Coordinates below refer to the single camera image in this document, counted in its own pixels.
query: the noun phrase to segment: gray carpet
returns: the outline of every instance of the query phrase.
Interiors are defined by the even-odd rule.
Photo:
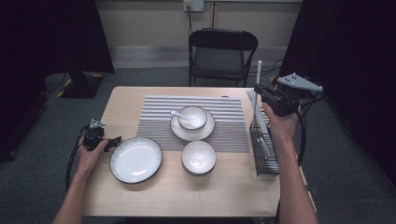
[[[0,223],[51,222],[63,200],[64,172],[78,131],[92,118],[102,117],[113,88],[187,86],[187,74],[187,67],[119,69],[115,76],[105,77],[94,99],[56,98],[60,88],[50,93],[41,116],[19,144],[17,159],[0,163]],[[252,75],[249,87],[255,82]],[[48,77],[47,88],[55,88],[62,77]],[[268,76],[262,83],[268,85]],[[233,82],[198,79],[196,85],[233,86]],[[395,188],[372,157],[349,138],[326,100],[308,112],[303,168],[321,223],[396,223]],[[85,223],[123,220],[84,218]]]

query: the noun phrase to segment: saucer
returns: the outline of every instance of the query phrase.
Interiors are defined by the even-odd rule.
[[[198,141],[208,137],[215,129],[215,118],[213,118],[213,115],[209,111],[203,110],[206,112],[207,116],[206,123],[203,127],[199,129],[186,129],[178,123],[178,116],[173,116],[171,118],[172,132],[174,132],[177,137],[187,141]]]
[[[136,184],[152,177],[162,161],[163,152],[156,142],[135,137],[124,141],[114,150],[110,169],[119,181]]]
[[[215,167],[216,152],[207,142],[190,142],[181,152],[181,162],[191,175],[207,175]]]

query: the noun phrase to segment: folding chair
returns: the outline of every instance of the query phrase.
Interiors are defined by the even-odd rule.
[[[189,86],[198,77],[235,80],[235,85],[243,80],[246,87],[258,44],[256,36],[246,31],[205,28],[193,32],[189,38]]]

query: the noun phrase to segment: wall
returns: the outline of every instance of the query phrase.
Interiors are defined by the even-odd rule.
[[[272,64],[284,56],[300,5],[299,0],[205,1],[204,12],[191,13],[191,28],[194,31],[213,26],[249,31],[259,39],[255,57],[264,64]],[[183,11],[182,1],[98,0],[97,6],[115,60],[122,60],[120,52],[131,47],[150,46],[152,52],[163,48],[175,52],[187,49],[189,14]],[[173,57],[177,55],[180,58],[174,61],[185,64],[184,53]]]

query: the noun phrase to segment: white bowl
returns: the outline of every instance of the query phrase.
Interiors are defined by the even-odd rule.
[[[187,141],[198,141],[208,137],[215,130],[215,119],[213,115],[203,109],[206,112],[207,120],[203,127],[199,129],[186,129],[183,128],[177,121],[178,116],[171,118],[171,129],[174,134]]]
[[[124,141],[114,150],[110,169],[119,181],[136,184],[152,177],[162,161],[163,152],[156,142],[136,137]]]
[[[199,129],[206,123],[206,112],[199,106],[186,106],[178,112],[190,121],[177,117],[178,123],[186,129]]]
[[[206,142],[190,142],[181,152],[181,162],[188,173],[192,175],[207,175],[215,167],[216,152]]]

